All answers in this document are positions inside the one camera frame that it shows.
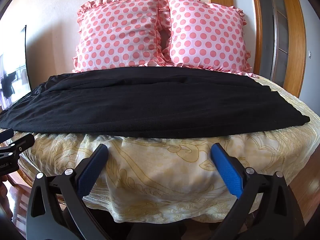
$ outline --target yellow patterned bedspread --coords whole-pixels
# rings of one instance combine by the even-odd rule
[[[320,142],[320,118],[309,107],[263,77],[255,81],[278,91],[311,121],[298,127],[215,138],[34,133],[36,142],[21,154],[20,167],[32,179],[39,171],[47,176],[61,174],[103,143],[109,148],[109,159],[90,195],[84,197],[87,206],[108,210],[117,222],[221,221],[236,198],[210,160],[212,144],[219,142],[244,167],[259,173],[282,171],[289,184]],[[24,134],[15,133],[13,140]],[[257,209],[260,198],[257,196],[252,210]]]

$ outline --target shiny floor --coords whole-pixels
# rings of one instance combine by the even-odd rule
[[[290,183],[297,198],[305,221],[308,223],[320,203],[320,147],[311,156],[306,166]],[[10,174],[10,182],[5,182],[8,189],[10,209],[13,213],[12,222],[20,233],[26,235],[26,216],[31,189],[17,172]],[[207,240],[217,227],[217,223],[200,223],[185,220],[187,231],[182,240]]]

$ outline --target black blanket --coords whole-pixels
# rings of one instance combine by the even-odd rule
[[[0,127],[16,131],[147,138],[225,136],[309,121],[247,76],[179,67],[52,76],[0,114]]]

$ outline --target pillow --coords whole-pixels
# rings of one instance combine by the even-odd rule
[[[96,0],[81,6],[73,72],[163,64],[158,6],[159,0]]]
[[[243,39],[243,13],[200,0],[168,0],[171,38],[163,51],[174,66],[239,73],[251,69]]]

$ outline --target silver screw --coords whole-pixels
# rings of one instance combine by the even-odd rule
[[[41,179],[43,177],[43,173],[39,172],[36,177],[37,177],[37,179]]]
[[[279,178],[282,178],[282,177],[283,177],[283,174],[282,174],[281,171],[277,171],[277,172],[276,172],[276,175],[277,175],[277,177],[279,177]]]
[[[245,169],[245,172],[248,173],[248,174],[254,174],[254,169],[251,168],[251,167],[248,167]]]
[[[70,175],[70,174],[72,174],[73,173],[73,169],[66,169],[65,171],[64,171],[64,174],[66,174],[66,175]]]

